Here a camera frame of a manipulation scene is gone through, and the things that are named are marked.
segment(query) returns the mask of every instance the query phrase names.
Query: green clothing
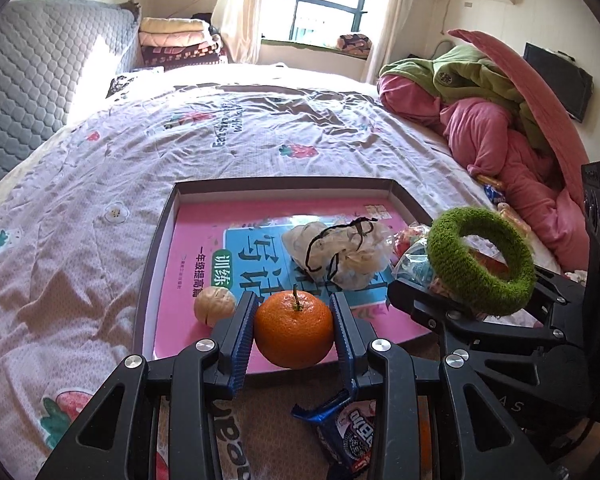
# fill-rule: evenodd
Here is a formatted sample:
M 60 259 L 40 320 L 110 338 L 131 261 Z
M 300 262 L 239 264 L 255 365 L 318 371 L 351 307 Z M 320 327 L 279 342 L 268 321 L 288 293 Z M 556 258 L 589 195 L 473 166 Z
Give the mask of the green clothing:
M 459 45 L 437 59 L 403 59 L 382 67 L 380 75 L 400 75 L 433 97 L 453 104 L 481 97 L 519 118 L 531 146 L 553 153 L 525 99 L 497 65 L 472 45 Z

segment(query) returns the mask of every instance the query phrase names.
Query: pink blanket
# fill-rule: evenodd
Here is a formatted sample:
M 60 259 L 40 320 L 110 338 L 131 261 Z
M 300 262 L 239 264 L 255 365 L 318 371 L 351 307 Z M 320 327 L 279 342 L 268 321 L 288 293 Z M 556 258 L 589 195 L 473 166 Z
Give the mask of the pink blanket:
M 469 98 L 445 107 L 416 83 L 396 75 L 379 81 L 382 104 L 442 133 L 455 160 L 471 176 L 502 180 L 507 202 L 555 253 L 563 269 L 587 269 L 589 237 L 582 214 L 580 167 L 589 159 L 567 112 L 538 73 L 501 41 L 483 32 L 449 34 L 489 56 L 524 96 L 555 152 L 564 188 L 547 185 L 554 160 L 538 155 L 526 137 L 513 129 L 511 114 L 498 105 Z

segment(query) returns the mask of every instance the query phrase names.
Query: green label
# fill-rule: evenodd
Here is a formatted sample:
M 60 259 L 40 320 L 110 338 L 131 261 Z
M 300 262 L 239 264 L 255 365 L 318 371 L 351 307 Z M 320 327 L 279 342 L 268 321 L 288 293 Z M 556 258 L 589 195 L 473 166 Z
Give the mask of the green label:
M 220 249 L 211 259 L 211 285 L 231 288 L 234 284 L 231 251 Z

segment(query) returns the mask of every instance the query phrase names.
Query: gray quilted mattress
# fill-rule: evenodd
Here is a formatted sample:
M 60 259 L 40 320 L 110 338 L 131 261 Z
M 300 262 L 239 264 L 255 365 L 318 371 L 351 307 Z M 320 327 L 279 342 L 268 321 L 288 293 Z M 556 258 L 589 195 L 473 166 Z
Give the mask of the gray quilted mattress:
M 138 24 L 135 4 L 21 0 L 5 7 L 0 14 L 0 179 L 66 124 L 94 46 L 104 40 L 120 58 L 115 70 L 102 70 L 106 88 L 113 75 L 135 67 Z M 93 96 L 105 97 L 106 89 Z

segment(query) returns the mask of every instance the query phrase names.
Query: window sill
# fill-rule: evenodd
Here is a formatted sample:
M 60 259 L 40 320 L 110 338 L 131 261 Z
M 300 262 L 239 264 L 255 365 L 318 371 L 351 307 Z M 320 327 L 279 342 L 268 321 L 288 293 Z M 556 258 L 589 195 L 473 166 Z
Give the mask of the window sill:
M 318 46 L 311 45 L 307 43 L 298 43 L 297 41 L 279 41 L 279 40 L 262 40 L 262 43 L 265 45 L 275 45 L 275 46 L 292 46 L 294 48 L 308 48 L 309 50 L 315 50 L 317 52 L 330 52 L 331 54 L 339 54 L 340 56 L 353 57 L 355 59 L 360 59 L 362 61 L 366 60 L 366 57 L 356 56 L 354 54 L 349 54 L 348 52 L 343 52 L 338 50 L 337 48 L 331 48 L 328 46 Z

